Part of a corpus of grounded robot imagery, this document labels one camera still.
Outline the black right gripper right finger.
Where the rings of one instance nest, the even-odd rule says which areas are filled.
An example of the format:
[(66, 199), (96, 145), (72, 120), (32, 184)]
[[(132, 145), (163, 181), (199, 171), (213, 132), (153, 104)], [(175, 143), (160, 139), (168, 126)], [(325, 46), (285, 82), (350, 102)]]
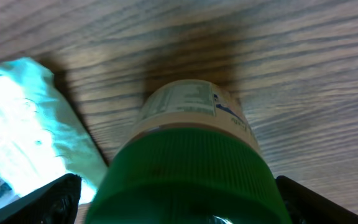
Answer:
[(358, 224), (358, 215), (280, 175), (275, 179), (293, 223)]

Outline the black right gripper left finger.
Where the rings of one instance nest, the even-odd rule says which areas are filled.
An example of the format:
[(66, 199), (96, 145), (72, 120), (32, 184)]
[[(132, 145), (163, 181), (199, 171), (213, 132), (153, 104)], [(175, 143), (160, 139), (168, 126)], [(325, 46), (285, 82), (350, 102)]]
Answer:
[(74, 224), (81, 177), (65, 174), (0, 209), (0, 224)]

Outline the green lidded jar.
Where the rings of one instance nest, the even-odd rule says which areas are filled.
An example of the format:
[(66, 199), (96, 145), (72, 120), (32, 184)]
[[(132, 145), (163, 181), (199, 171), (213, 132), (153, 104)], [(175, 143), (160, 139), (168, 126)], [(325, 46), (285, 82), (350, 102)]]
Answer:
[(145, 102), (86, 223), (290, 223), (239, 104), (203, 80)]

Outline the teal snack pouch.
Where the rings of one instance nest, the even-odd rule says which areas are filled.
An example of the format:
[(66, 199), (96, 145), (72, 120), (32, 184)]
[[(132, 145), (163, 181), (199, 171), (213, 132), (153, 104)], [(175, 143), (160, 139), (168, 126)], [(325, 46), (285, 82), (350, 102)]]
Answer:
[(89, 203), (106, 171), (53, 73), (31, 58), (0, 63), (0, 208), (68, 173)]

